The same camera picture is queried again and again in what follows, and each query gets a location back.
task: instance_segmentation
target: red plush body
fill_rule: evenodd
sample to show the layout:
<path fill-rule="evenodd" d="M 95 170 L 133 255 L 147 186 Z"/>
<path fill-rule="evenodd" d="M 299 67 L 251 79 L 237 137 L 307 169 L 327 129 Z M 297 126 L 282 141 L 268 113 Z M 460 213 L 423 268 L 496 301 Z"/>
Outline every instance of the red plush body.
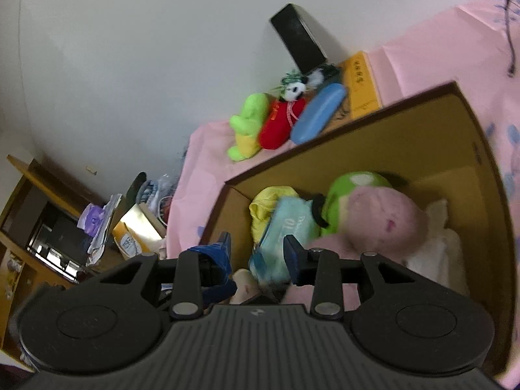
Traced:
<path fill-rule="evenodd" d="M 289 139 L 291 129 L 305 108 L 305 98 L 294 102 L 276 100 L 262 130 L 258 134 L 258 143 L 265 150 L 280 148 Z"/>

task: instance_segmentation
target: cord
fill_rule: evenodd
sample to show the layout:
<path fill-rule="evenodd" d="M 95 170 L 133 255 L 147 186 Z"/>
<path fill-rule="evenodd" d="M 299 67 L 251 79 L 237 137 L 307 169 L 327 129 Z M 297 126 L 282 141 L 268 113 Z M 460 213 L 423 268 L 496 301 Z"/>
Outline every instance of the cord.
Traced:
<path fill-rule="evenodd" d="M 516 75 L 516 51 L 511 39 L 511 25 L 509 19 L 509 6 L 513 0 L 505 0 L 505 33 L 508 38 L 509 48 L 511 49 L 511 63 L 508 68 L 508 76 L 515 77 Z"/>

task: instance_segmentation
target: pink tablecloth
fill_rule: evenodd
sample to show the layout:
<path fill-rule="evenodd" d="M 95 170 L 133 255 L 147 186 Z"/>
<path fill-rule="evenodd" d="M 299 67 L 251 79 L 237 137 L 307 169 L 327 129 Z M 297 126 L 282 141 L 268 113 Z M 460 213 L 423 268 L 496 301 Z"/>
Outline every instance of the pink tablecloth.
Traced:
<path fill-rule="evenodd" d="M 369 53 L 384 105 L 437 84 L 456 80 L 474 108 L 492 144 L 511 204 L 520 246 L 520 72 L 509 78 L 510 60 L 504 35 L 504 0 L 475 0 L 446 10 Z M 514 7 L 512 32 L 520 53 L 520 6 Z M 207 124 L 193 133 L 168 222 L 169 257 L 198 243 L 224 182 L 292 145 L 263 151 L 233 164 L 226 150 L 233 145 L 227 122 Z M 513 350 L 503 386 L 520 382 L 517 309 Z"/>

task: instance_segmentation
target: panda plush toy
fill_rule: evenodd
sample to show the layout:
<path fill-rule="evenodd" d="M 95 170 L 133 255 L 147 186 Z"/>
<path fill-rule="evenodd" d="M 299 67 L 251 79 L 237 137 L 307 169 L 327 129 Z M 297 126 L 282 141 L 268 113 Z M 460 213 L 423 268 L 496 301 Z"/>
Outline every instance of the panda plush toy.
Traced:
<path fill-rule="evenodd" d="M 285 75 L 278 88 L 280 97 L 273 101 L 269 116 L 258 134 L 258 143 L 265 150 L 280 148 L 289 139 L 291 129 L 300 117 L 305 104 L 305 92 L 323 82 L 321 70 L 309 76 L 298 72 Z"/>

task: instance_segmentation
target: open box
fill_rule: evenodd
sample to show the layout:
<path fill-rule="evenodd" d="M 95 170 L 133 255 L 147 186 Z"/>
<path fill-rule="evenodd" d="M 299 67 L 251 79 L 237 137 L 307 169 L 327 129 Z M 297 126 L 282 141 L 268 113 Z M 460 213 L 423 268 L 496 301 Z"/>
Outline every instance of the open box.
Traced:
<path fill-rule="evenodd" d="M 516 287 L 511 219 L 491 149 L 455 83 L 346 124 L 229 180 L 201 243 L 230 232 L 233 270 L 248 268 L 253 246 L 249 204 L 261 190 L 288 185 L 303 197 L 326 194 L 334 179 L 360 170 L 382 173 L 421 208 L 448 200 L 448 227 L 462 241 L 471 298 L 495 322 L 484 370 L 504 370 Z"/>

